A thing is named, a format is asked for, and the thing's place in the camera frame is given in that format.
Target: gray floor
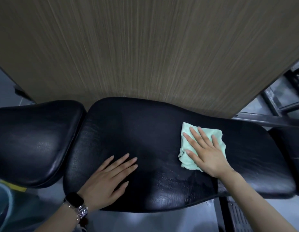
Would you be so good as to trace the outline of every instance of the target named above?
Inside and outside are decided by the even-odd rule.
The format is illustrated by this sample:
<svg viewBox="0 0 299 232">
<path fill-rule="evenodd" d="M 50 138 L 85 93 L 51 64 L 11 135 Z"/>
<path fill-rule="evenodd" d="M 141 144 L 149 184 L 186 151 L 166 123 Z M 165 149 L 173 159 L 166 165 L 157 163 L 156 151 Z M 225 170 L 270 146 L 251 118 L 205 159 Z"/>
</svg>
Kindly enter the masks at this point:
<svg viewBox="0 0 299 232">
<path fill-rule="evenodd" d="M 22 99 L 14 94 L 14 83 L 0 71 L 0 107 L 29 105 L 30 101 Z M 283 105 L 299 101 L 299 97 L 285 78 L 279 78 L 271 85 L 274 93 Z M 243 112 L 268 114 L 263 99 L 258 96 Z M 290 114 L 299 119 L 299 111 Z M 48 203 L 49 208 L 45 213 L 50 215 L 62 202 L 64 192 L 62 179 L 45 189 L 28 189 L 31 194 L 39 195 L 40 199 Z M 268 200 L 297 230 L 299 230 L 299 197 L 287 200 Z M 218 231 L 218 225 L 224 228 L 217 199 L 201 203 L 199 205 L 182 210 L 165 213 L 117 213 L 97 211 L 89 216 L 89 231 L 119 232 L 119 231 L 174 231 L 174 232 L 197 232 Z"/>
</svg>

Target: person's left arm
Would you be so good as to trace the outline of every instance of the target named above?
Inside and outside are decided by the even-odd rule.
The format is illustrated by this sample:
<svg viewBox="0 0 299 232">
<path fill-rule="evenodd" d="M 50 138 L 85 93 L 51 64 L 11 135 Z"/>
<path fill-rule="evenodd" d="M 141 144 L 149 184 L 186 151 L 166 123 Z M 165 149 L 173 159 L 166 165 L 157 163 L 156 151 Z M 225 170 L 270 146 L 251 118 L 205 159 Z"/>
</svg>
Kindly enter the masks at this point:
<svg viewBox="0 0 299 232">
<path fill-rule="evenodd" d="M 109 206 L 124 194 L 128 182 L 123 183 L 116 191 L 114 190 L 138 167 L 137 164 L 134 164 L 137 158 L 123 164 L 128 157 L 129 154 L 126 154 L 110 166 L 108 165 L 114 156 L 108 158 L 78 191 L 88 207 L 88 212 Z M 35 232 L 71 232 L 78 222 L 76 212 L 67 204 L 63 204 Z"/>
</svg>

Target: black cushion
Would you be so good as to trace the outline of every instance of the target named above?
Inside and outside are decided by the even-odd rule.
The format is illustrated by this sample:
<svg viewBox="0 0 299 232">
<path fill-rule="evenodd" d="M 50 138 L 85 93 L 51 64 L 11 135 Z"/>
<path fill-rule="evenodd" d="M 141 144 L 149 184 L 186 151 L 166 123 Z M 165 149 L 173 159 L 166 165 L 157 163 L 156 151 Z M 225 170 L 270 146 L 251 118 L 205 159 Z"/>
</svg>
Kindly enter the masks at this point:
<svg viewBox="0 0 299 232">
<path fill-rule="evenodd" d="M 276 127 L 269 130 L 269 134 L 289 164 L 299 193 L 299 128 Z"/>
<path fill-rule="evenodd" d="M 0 178 L 32 188 L 55 183 L 85 114 L 76 101 L 0 108 Z"/>
<path fill-rule="evenodd" d="M 138 157 L 125 194 L 106 210 L 155 212 L 192 206 L 228 195 L 217 179 L 180 167 L 183 122 L 221 129 L 231 166 L 267 198 L 288 198 L 295 183 L 274 140 L 261 126 L 213 118 L 163 102 L 110 97 L 84 119 L 68 158 L 65 193 L 78 191 L 111 155 Z"/>
</svg>

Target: mint green cleaning cloth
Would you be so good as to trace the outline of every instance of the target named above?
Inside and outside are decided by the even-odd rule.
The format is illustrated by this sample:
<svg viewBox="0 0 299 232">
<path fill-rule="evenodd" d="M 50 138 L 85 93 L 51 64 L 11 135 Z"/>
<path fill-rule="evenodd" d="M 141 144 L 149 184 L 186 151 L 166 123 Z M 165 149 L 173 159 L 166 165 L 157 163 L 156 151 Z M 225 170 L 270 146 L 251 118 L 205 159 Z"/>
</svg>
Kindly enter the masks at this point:
<svg viewBox="0 0 299 232">
<path fill-rule="evenodd" d="M 181 149 L 179 150 L 178 158 L 179 158 L 179 161 L 182 162 L 182 164 L 181 164 L 182 168 L 186 168 L 186 169 L 190 169 L 190 170 L 200 170 L 201 172 L 203 172 L 185 152 L 185 149 L 187 149 L 187 150 L 194 152 L 196 155 L 198 155 L 197 152 L 195 151 L 195 149 L 189 144 L 189 142 L 183 136 L 183 132 L 184 132 L 184 133 L 187 133 L 192 139 L 195 140 L 195 138 L 193 137 L 193 135 L 190 132 L 190 129 L 189 129 L 190 127 L 192 127 L 200 135 L 197 126 L 193 126 L 186 122 L 184 122 L 182 124 L 182 131 L 181 131 L 181 140 L 182 141 L 181 141 Z M 206 133 L 206 136 L 210 139 L 210 141 L 212 141 L 212 135 L 214 135 L 217 138 L 219 146 L 221 148 L 221 151 L 224 154 L 224 156 L 226 157 L 226 154 L 225 154 L 226 145 L 222 141 L 222 131 L 219 129 L 206 129 L 206 128 L 202 128 L 202 130 Z"/>
</svg>

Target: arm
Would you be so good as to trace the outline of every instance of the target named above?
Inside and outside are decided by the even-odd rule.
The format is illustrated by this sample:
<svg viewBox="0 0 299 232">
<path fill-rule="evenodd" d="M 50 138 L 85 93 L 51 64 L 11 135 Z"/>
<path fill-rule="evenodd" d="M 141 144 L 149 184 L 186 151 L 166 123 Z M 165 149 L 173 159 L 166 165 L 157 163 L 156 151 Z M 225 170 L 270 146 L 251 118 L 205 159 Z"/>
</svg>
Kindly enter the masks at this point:
<svg viewBox="0 0 299 232">
<path fill-rule="evenodd" d="M 111 205 L 124 194 L 128 182 L 123 183 L 116 191 L 115 188 L 138 167 L 134 164 L 137 158 L 123 164 L 128 157 L 129 154 L 126 154 L 110 166 L 108 165 L 114 156 L 108 158 L 78 191 L 89 213 Z M 78 223 L 76 219 L 76 212 L 63 204 L 35 232 L 71 232 Z"/>
<path fill-rule="evenodd" d="M 183 135 L 198 156 L 189 150 L 186 150 L 186 153 L 203 171 L 221 180 L 254 231 L 296 231 L 239 173 L 231 168 L 214 135 L 211 142 L 200 127 L 198 127 L 200 135 L 193 128 L 190 128 L 190 131 L 197 141 L 186 133 Z"/>
</svg>

